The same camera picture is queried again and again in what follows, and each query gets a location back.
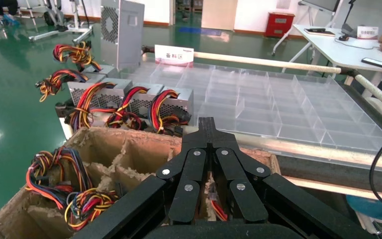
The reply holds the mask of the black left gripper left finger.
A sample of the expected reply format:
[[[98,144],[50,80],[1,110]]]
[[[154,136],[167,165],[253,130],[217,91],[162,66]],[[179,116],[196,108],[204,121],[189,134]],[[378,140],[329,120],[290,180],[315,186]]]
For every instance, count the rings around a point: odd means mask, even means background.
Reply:
[[[207,179],[208,134],[206,118],[198,119],[198,131],[182,138],[181,151],[156,171],[167,182],[172,224],[193,224],[201,209],[203,182]]]

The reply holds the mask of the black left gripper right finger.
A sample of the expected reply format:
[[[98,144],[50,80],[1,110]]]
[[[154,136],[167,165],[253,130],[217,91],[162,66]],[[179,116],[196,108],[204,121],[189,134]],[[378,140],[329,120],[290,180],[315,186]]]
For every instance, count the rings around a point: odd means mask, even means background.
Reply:
[[[235,135],[219,131],[213,117],[207,119],[207,135],[219,204],[228,220],[265,223],[268,211],[260,190],[271,169],[242,152]]]

